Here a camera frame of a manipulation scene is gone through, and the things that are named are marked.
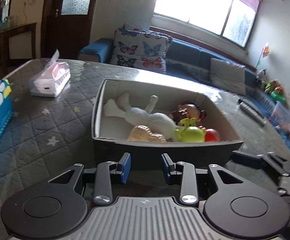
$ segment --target door frame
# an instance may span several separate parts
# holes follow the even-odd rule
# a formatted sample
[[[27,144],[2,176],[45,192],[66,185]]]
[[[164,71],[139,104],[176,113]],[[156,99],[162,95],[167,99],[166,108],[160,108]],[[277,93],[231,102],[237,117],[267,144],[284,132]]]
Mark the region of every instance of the door frame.
[[[43,13],[42,13],[42,25],[41,25],[41,57],[46,57],[46,51],[45,51],[46,24],[47,24],[47,16],[50,15],[50,12],[52,10],[52,3],[53,3],[53,0],[44,0]],[[88,40],[89,40],[89,36],[91,33],[91,28],[92,28],[92,23],[93,23],[95,4],[96,4],[96,0],[90,0],[89,7],[88,7],[88,13],[87,13],[88,20],[87,20],[87,24],[86,24],[86,30],[89,29],[89,35],[87,35]]]

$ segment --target sofa armrest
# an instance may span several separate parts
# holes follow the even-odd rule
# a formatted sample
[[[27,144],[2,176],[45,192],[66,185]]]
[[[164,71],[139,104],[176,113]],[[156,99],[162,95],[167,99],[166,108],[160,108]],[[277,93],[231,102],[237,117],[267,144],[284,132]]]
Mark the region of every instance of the sofa armrest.
[[[100,63],[108,63],[113,51],[113,39],[101,38],[88,46],[82,48],[79,52],[78,59],[88,61],[96,61]]]

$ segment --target door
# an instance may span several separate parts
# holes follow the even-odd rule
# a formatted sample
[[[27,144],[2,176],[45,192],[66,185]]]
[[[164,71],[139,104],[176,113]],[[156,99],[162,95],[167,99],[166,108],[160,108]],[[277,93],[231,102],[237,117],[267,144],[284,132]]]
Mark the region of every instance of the door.
[[[51,57],[58,49],[60,58],[77,59],[78,52],[89,43],[95,2],[45,0],[46,9],[42,20],[43,57]]]

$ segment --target gray ribbed plate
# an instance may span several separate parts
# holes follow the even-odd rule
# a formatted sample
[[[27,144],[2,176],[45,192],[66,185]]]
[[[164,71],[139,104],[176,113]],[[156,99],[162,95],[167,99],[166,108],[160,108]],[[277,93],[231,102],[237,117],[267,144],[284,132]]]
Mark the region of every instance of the gray ribbed plate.
[[[226,240],[211,229],[195,208],[173,198],[119,197],[107,207],[93,209],[87,221],[61,240]]]

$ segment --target table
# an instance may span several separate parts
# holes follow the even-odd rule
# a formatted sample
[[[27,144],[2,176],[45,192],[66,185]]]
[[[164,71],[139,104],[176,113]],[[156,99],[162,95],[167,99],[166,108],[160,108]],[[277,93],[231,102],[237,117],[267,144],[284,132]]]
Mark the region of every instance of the table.
[[[0,65],[4,75],[8,73],[10,66],[9,38],[22,33],[31,32],[32,58],[36,58],[36,23],[14,26],[0,31]]]
[[[253,155],[273,151],[290,153],[268,122],[261,128],[238,109],[237,96],[206,85],[127,67],[65,60],[71,78],[58,98],[32,97],[28,79],[39,73],[47,59],[35,59],[10,78],[14,117],[0,140],[0,207],[15,194],[73,165],[95,167],[91,117],[104,78],[137,80],[199,91],[206,94],[245,139],[241,150]],[[273,192],[276,186],[263,171],[229,162],[226,168]],[[125,186],[114,185],[114,196],[177,195],[179,186],[167,186],[161,171],[131,171]],[[0,220],[0,239],[6,237]]]

